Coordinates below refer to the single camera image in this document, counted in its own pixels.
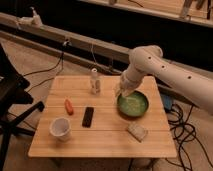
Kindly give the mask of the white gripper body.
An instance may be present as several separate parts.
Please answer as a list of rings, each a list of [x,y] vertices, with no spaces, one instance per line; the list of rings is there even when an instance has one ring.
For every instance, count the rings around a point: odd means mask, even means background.
[[[120,77],[120,90],[122,94],[131,94],[141,83],[143,72],[126,69]]]

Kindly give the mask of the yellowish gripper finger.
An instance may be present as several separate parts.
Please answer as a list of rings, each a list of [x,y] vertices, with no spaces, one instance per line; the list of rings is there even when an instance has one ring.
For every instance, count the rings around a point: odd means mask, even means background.
[[[127,92],[127,91],[125,91],[125,92],[122,92],[121,95],[122,95],[122,97],[127,97],[127,96],[129,96],[131,93],[132,93],[132,92]]]
[[[120,87],[120,84],[116,84],[115,88],[114,88],[114,93],[115,93],[115,97],[118,97],[122,92],[122,89]]]

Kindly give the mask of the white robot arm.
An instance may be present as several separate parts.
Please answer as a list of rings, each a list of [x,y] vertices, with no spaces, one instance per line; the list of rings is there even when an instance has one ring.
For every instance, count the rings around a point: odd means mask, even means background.
[[[213,79],[170,64],[162,57],[162,49],[157,45],[132,49],[128,68],[120,76],[115,95],[131,94],[140,86],[143,78],[151,74],[213,115]]]

